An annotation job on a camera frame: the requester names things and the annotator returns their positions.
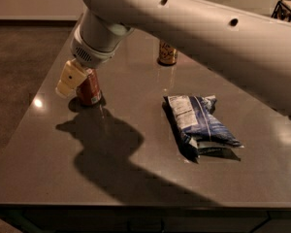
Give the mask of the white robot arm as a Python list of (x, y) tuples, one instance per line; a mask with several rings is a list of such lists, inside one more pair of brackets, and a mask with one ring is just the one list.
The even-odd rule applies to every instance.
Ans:
[(82, 0), (72, 55), (95, 68), (134, 29), (206, 65), (291, 117), (291, 23), (205, 0)]

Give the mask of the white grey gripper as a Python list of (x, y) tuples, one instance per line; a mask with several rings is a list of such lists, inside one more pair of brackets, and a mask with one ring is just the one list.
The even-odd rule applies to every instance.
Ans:
[(82, 66), (96, 69), (114, 56), (113, 51), (103, 52), (90, 47), (81, 37), (80, 26), (74, 32), (70, 50), (75, 59), (65, 63), (55, 89), (63, 98), (69, 97), (86, 80), (87, 72)]

